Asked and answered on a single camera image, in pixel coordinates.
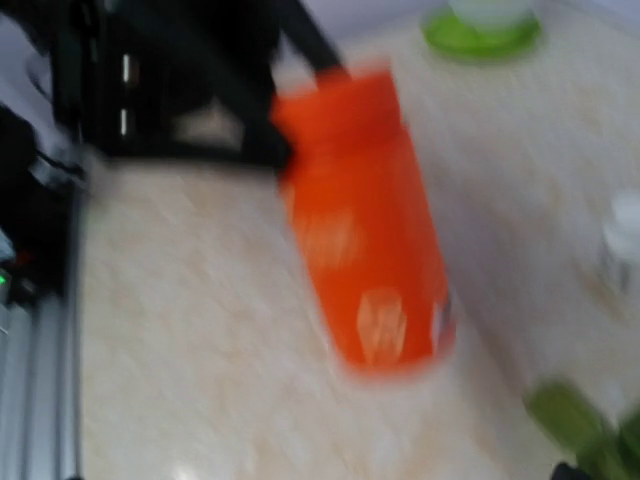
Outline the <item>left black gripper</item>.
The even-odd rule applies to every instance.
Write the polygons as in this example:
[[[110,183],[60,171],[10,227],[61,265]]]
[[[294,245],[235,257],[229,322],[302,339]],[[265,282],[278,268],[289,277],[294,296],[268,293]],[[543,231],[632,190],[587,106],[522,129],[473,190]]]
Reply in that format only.
[[[56,1],[50,50],[53,111],[71,137],[109,157],[228,165],[280,173],[292,149],[193,17],[161,1]],[[177,76],[186,86],[169,84]],[[182,140],[179,117],[226,103],[243,121],[238,146]]]

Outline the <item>green weekly pill organizer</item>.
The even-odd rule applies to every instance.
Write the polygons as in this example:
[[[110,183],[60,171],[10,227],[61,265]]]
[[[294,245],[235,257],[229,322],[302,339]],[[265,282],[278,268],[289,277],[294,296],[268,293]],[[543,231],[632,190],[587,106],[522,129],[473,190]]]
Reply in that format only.
[[[637,479],[639,409],[614,425],[576,385],[553,379],[524,397],[530,418],[574,463],[557,463],[552,479]]]

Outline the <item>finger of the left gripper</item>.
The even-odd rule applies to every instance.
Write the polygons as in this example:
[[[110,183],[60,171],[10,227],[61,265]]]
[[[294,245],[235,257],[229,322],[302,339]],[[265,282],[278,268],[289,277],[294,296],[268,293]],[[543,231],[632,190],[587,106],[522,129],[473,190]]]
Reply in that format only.
[[[344,69],[336,49],[301,1],[280,1],[279,15],[283,33],[315,73]]]

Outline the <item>orange pill bottle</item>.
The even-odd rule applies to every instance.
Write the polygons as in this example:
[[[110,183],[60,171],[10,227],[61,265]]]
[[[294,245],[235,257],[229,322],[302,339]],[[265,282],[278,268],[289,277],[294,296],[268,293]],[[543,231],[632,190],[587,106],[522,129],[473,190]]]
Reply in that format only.
[[[430,364],[456,325],[391,70],[321,74],[272,120],[293,148],[281,195],[340,362],[373,376]]]

